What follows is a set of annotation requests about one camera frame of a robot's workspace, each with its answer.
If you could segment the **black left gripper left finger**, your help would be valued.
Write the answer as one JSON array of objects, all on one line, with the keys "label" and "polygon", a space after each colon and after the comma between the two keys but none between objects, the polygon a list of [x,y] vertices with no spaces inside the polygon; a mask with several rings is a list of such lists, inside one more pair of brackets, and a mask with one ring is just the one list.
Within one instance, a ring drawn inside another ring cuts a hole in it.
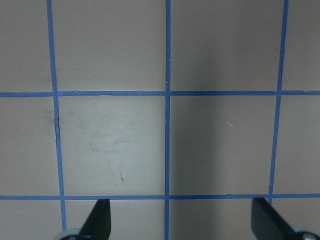
[{"label": "black left gripper left finger", "polygon": [[81,240],[108,240],[110,234],[110,200],[99,199],[80,229],[78,236]]}]

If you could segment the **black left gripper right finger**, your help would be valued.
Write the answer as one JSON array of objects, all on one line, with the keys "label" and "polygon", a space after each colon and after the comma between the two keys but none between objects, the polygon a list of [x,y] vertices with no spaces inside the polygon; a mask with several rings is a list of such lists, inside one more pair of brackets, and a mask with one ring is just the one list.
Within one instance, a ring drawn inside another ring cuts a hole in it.
[{"label": "black left gripper right finger", "polygon": [[296,233],[263,197],[252,199],[250,225],[257,240],[285,240]]}]

